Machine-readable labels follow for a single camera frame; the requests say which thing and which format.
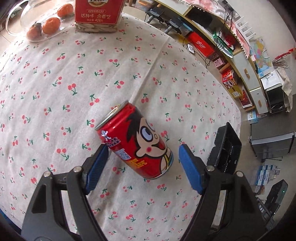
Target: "cardboard box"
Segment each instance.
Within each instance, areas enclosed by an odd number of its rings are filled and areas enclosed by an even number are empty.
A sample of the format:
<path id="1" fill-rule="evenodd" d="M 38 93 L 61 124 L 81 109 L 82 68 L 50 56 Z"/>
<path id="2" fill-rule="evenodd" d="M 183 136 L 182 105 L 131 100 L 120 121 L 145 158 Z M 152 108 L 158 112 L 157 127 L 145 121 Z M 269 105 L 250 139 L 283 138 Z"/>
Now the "cardboard box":
<path id="1" fill-rule="evenodd" d="M 254 124 L 258 122 L 256 110 L 251 110 L 248 112 L 248 121 L 250 124 Z"/>
<path id="2" fill-rule="evenodd" d="M 262 186 L 263 185 L 263 180 L 265 178 L 265 172 L 266 172 L 265 170 L 264 171 L 263 170 L 258 171 L 257 181 L 256 181 L 255 185 L 257 185 L 257 186 Z"/>
<path id="3" fill-rule="evenodd" d="M 238 76 L 233 69 L 228 68 L 222 73 L 222 83 L 227 88 L 228 92 L 233 98 L 239 98 L 243 96 L 241 88 L 237 85 L 236 79 Z"/>
<path id="4" fill-rule="evenodd" d="M 212 48 L 212 46 L 210 46 L 206 40 L 204 40 L 201 36 L 199 36 L 197 33 L 195 32 L 191 32 L 187 39 L 194 44 L 194 46 L 205 56 L 205 57 L 209 57 L 210 55 L 212 55 L 215 51 Z"/>
<path id="5" fill-rule="evenodd" d="M 243 108 L 253 106 L 251 99 L 249 98 L 247 91 L 245 90 L 244 86 L 242 87 L 242 97 L 239 97 L 239 101 L 242 104 Z"/>
<path id="6" fill-rule="evenodd" d="M 228 92 L 233 96 L 233 98 L 242 97 L 242 91 L 238 85 L 232 86 L 230 89 L 228 89 Z"/>
<path id="7" fill-rule="evenodd" d="M 265 186 L 251 185 L 251 189 L 256 195 L 261 195 L 265 193 Z"/>
<path id="8" fill-rule="evenodd" d="M 270 180 L 273 180 L 276 169 L 276 165 L 260 166 L 255 185 L 263 186 L 266 185 Z"/>

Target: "blue gripper pad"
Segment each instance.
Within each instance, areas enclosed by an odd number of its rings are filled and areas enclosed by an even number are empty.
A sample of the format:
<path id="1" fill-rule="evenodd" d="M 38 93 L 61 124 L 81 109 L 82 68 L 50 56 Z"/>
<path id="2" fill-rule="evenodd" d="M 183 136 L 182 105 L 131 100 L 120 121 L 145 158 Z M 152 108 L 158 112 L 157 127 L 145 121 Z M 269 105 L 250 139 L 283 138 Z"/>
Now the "blue gripper pad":
<path id="1" fill-rule="evenodd" d="M 102 144 L 96 153 L 92 157 L 88 157 L 83 164 L 83 179 L 86 175 L 86 185 L 84 187 L 84 193 L 86 195 L 96 188 L 108 157 L 108 147 Z"/>
<path id="2" fill-rule="evenodd" d="M 193 155 L 186 144 L 179 147 L 179 160 L 191 187 L 202 195 L 206 188 L 205 164 L 199 157 Z"/>

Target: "cartoon character face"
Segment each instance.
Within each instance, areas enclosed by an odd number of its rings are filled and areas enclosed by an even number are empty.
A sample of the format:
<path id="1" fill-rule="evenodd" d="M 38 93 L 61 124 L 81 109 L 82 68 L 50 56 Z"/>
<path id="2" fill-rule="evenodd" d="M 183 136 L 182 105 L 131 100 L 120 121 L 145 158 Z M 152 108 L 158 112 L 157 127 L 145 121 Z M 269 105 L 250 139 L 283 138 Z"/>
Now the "cartoon character face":
<path id="1" fill-rule="evenodd" d="M 161 157 L 167 151 L 165 142 L 155 132 L 155 129 L 148 124 L 144 117 L 140 120 L 139 129 L 136 133 L 136 138 L 140 149 L 137 150 L 136 156 L 143 157 Z"/>

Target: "barcode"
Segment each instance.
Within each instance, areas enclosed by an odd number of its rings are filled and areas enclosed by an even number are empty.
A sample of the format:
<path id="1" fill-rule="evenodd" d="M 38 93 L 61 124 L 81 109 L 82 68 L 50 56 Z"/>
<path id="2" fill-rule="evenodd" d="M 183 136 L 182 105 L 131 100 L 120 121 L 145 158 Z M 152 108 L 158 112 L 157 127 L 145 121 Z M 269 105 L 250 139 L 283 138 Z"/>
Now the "barcode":
<path id="1" fill-rule="evenodd" d="M 239 97 L 240 96 L 240 94 L 237 91 L 233 92 L 232 94 L 233 94 L 234 97 Z"/>

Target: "screw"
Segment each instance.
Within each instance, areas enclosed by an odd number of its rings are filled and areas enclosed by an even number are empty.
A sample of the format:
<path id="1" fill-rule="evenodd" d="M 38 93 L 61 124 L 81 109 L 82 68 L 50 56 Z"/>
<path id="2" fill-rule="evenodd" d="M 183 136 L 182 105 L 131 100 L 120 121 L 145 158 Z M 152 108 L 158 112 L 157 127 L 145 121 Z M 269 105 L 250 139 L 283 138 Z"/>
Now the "screw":
<path id="1" fill-rule="evenodd" d="M 49 177 L 49 176 L 50 176 L 50 174 L 51 174 L 51 172 L 50 172 L 50 171 L 46 171 L 46 172 L 44 172 L 44 173 L 43 173 L 43 176 L 44 176 L 44 177 Z"/>
<path id="2" fill-rule="evenodd" d="M 74 172 L 80 172 L 81 170 L 82 170 L 81 166 L 76 166 L 73 169 Z"/>
<path id="3" fill-rule="evenodd" d="M 238 172 L 237 172 L 237 176 L 238 176 L 238 177 L 243 177 L 244 174 L 243 174 L 242 172 L 238 171 Z"/>
<path id="4" fill-rule="evenodd" d="M 215 170 L 215 168 L 213 166 L 211 166 L 211 165 L 207 166 L 207 171 L 208 172 L 212 172 L 214 170 Z"/>

